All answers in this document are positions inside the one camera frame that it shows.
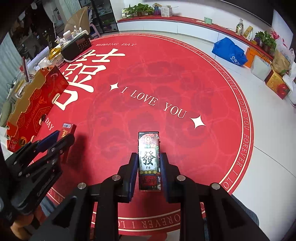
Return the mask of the red cigarette pack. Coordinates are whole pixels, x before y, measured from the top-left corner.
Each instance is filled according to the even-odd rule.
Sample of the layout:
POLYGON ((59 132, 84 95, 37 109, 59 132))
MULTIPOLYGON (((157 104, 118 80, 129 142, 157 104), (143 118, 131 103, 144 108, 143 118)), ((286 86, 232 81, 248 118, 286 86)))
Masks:
POLYGON ((58 141, 65 137, 67 134, 74 134, 77 126, 73 123, 63 123, 62 128, 59 131, 58 141))

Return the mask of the mahjong print lighter box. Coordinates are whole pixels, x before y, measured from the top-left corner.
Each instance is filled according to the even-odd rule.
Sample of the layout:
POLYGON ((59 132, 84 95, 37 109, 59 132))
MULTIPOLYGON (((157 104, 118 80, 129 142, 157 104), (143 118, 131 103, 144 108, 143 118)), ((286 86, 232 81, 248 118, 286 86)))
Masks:
POLYGON ((138 178, 140 191, 161 190, 159 132, 138 133, 138 178))

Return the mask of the red cardboard tray box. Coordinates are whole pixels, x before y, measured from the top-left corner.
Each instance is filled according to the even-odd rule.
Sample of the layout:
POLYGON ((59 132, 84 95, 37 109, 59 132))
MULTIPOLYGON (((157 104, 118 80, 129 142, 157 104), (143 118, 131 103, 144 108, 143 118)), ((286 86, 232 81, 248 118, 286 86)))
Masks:
POLYGON ((41 68, 25 86, 7 122, 7 148, 16 152, 37 136, 54 102, 69 83, 57 66, 41 68))

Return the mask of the gold lid glass jar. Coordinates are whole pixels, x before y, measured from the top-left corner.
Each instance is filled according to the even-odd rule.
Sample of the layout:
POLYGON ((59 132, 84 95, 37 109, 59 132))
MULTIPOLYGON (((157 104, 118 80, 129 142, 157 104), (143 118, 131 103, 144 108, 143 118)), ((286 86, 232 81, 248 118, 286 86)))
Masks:
POLYGON ((48 60, 52 61, 55 57, 57 57, 61 52, 61 47, 55 47, 49 52, 48 60))

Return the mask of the black portable radio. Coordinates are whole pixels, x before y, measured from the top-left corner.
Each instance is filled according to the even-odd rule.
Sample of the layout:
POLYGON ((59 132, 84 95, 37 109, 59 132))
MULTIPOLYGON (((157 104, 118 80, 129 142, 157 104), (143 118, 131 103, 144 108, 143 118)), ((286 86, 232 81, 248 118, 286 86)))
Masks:
POLYGON ((91 47, 90 36, 88 34, 80 35, 70 41, 61 49, 61 55, 65 61, 73 61, 81 53, 91 47))

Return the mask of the round red wedding mat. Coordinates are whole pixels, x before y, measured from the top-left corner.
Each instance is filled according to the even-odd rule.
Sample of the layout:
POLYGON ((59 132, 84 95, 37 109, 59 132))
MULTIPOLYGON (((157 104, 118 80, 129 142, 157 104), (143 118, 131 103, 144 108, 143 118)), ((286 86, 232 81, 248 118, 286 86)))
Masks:
POLYGON ((60 204, 78 183, 115 174, 145 131, 159 132, 160 150, 182 174, 233 193, 248 168, 254 133, 232 76, 206 53, 168 37, 118 34, 91 44, 61 67, 69 86, 38 133, 77 126, 48 198, 60 204))

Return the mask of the beige shell chair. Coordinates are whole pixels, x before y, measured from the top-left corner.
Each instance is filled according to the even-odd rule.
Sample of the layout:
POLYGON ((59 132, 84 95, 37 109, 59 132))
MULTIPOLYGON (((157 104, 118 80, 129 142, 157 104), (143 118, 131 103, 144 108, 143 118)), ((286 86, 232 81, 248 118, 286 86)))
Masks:
POLYGON ((66 23, 64 28, 64 33, 70 30, 71 32, 74 31, 74 26, 79 28, 81 27, 82 30, 86 30, 90 33, 89 27, 89 16, 88 16, 88 7, 85 6, 82 9, 78 10, 74 15, 70 18, 70 20, 66 23))

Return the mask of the blue plastic bag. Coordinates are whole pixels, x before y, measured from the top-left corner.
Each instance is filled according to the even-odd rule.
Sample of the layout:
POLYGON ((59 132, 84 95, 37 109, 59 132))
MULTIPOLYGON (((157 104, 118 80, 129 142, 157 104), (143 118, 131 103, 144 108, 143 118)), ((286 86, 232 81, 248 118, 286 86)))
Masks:
POLYGON ((242 66, 247 62, 243 49, 227 37, 214 44, 212 53, 237 66, 242 66))

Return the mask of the potted green plant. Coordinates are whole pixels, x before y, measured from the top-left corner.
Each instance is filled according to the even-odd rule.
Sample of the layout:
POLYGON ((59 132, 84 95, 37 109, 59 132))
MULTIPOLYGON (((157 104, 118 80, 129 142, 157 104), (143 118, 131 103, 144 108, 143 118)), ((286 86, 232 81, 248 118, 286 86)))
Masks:
POLYGON ((122 13, 127 17, 131 18, 134 16, 149 16, 153 15, 154 8, 149 6, 148 4, 138 3, 134 6, 129 6, 122 10, 122 13))

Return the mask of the black television screen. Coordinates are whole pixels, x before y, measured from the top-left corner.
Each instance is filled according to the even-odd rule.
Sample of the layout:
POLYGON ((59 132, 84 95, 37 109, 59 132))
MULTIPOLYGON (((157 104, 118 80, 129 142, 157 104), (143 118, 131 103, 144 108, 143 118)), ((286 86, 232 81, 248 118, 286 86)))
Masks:
POLYGON ((289 27, 295 28, 295 1, 291 0, 232 0, 223 1, 236 6, 270 25, 277 11, 289 27))

